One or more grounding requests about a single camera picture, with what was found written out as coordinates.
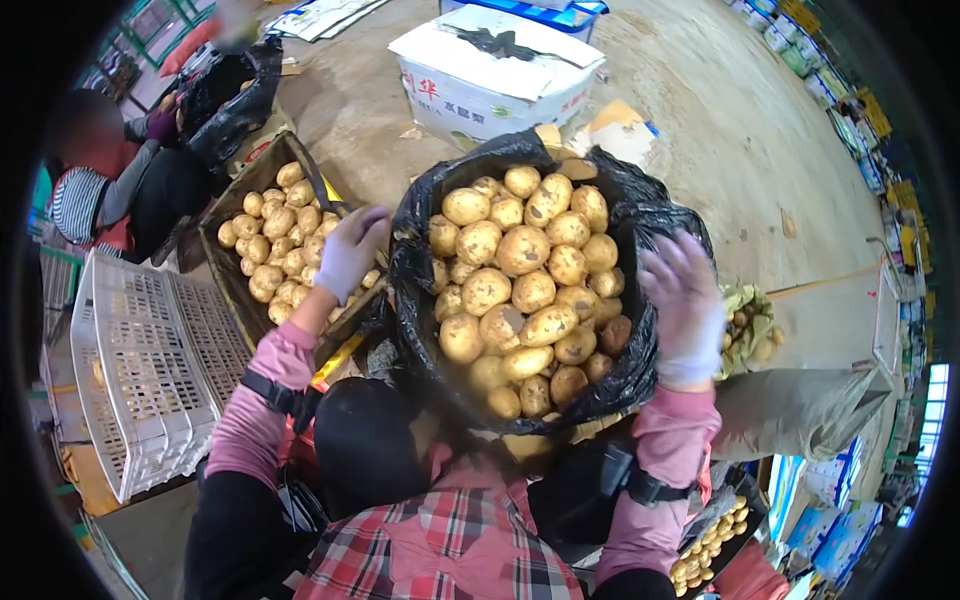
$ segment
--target pink arm sleeve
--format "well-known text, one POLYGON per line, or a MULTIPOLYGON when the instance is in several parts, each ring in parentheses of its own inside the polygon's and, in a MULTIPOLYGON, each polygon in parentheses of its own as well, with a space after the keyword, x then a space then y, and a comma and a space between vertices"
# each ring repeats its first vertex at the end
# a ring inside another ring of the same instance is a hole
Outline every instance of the pink arm sleeve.
MULTIPOLYGON (((654 398, 640 409, 634 423, 640 468, 671 488, 692 484, 705 444, 720 429, 713 398, 713 390, 685 394, 657 386, 654 398)), ((646 508, 622 492, 597 565, 597 586, 617 573, 637 568, 669 575, 677 561, 688 506, 689 500, 678 500, 646 508)))
MULTIPOLYGON (((284 323, 260 340, 250 369, 291 390, 302 390, 313 377, 316 345, 313 336, 284 323)), ((263 397, 238 385, 213 432, 205 475, 224 470, 246 473, 276 491, 276 450, 285 423, 286 416, 270 410, 263 397)))

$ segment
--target red plaid shirt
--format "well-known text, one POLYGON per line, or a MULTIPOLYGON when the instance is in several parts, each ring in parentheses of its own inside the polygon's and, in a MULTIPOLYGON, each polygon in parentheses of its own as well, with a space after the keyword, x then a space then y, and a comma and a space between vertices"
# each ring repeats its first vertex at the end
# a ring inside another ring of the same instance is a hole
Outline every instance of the red plaid shirt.
POLYGON ((583 598, 536 531, 525 482, 467 457, 422 496, 331 524, 295 600, 583 598))

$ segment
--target woman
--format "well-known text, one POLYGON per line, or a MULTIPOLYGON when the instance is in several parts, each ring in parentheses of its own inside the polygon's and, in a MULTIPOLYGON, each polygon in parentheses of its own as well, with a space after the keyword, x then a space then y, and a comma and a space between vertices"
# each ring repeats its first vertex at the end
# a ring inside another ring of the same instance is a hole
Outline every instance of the woman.
POLYGON ((174 147, 173 110, 124 123, 110 98, 74 89, 48 131, 53 222, 71 244, 139 263, 210 202, 209 172, 174 147))
MULTIPOLYGON (((327 316, 343 305, 389 231, 387 212, 363 209, 327 239, 310 295, 267 334, 250 363, 280 388, 303 389, 327 316)), ((640 284, 660 312, 660 384, 636 419, 638 466, 673 492, 688 491, 705 442, 719 429, 712 375, 724 319, 710 262, 686 233, 645 253, 640 284)), ((241 385, 213 446, 186 549, 185 597, 582 598, 581 585, 537 537, 522 477, 483 456, 420 467, 408 427, 416 411, 379 380, 339 381, 314 423, 321 478, 340 518, 317 537, 286 524, 276 495, 285 417, 241 385), (307 564, 307 553, 313 550, 307 564), (305 573, 288 577, 292 570, 305 573)), ((688 500, 641 505, 617 498, 594 598, 674 598, 688 500)))

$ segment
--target black garbage bag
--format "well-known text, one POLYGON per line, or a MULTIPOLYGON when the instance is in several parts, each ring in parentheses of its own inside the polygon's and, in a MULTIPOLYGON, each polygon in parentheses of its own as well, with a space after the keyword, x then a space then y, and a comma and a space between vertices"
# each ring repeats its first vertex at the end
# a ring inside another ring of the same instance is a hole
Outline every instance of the black garbage bag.
POLYGON ((417 178, 407 190, 394 218, 390 279, 396 290, 398 351, 407 361, 407 380, 420 395, 441 398, 440 403, 458 414, 464 424, 498 433, 547 434, 615 413, 624 415, 646 403, 656 383, 654 358, 657 336, 655 309, 636 283, 636 256, 653 249, 653 236, 685 229, 697 236, 713 257, 707 229, 696 212, 672 204, 662 182, 648 177, 634 164, 621 162, 599 148, 587 156, 597 167, 593 180, 607 200, 610 228, 607 234, 620 249, 617 266, 626 276, 620 299, 623 314, 633 322, 630 340, 603 381, 587 387, 562 411, 546 422, 540 419, 504 420, 492 413, 484 398, 467 385, 468 367, 449 361, 440 350, 440 327, 433 316, 435 298, 427 292, 433 283, 429 220, 441 211, 444 196, 468 187, 483 176, 503 179, 507 169, 533 165, 542 176, 556 171, 534 130, 494 138, 466 156, 441 162, 417 178))
POLYGON ((193 77, 180 98, 180 139, 213 170, 226 167, 251 132, 273 114, 283 46, 269 38, 240 55, 220 55, 193 77), (253 80, 247 89, 240 85, 253 80))

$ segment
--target hand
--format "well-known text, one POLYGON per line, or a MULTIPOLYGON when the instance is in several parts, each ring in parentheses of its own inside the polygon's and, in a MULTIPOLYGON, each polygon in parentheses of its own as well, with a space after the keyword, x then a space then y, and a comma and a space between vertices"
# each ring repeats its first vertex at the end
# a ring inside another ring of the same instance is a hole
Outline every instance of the hand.
POLYGON ((386 206, 358 208, 340 222, 326 238, 324 260, 313 278, 347 304, 350 293, 360 285, 373 266, 376 249, 390 232, 390 210, 386 206))
POLYGON ((710 381, 720 368, 723 302, 707 253, 686 231, 641 251, 636 278, 657 307, 657 372, 666 387, 710 381))

